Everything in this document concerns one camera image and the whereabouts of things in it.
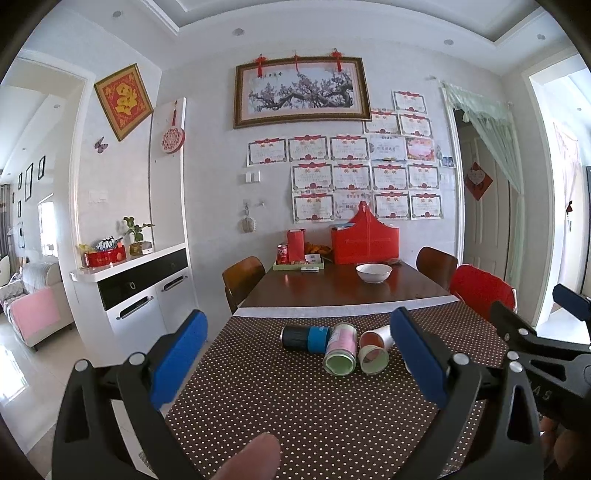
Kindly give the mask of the person's right hand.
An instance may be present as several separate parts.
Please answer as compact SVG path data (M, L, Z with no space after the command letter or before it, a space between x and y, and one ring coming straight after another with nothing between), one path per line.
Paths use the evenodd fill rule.
M543 417L540 421L545 479L590 479L590 432L566 429Z

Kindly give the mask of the person's left hand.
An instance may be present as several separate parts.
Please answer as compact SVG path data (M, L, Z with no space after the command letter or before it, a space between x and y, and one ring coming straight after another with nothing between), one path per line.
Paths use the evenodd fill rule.
M213 475L213 480L270 480L280 468L280 442L270 433L253 438L226 461Z

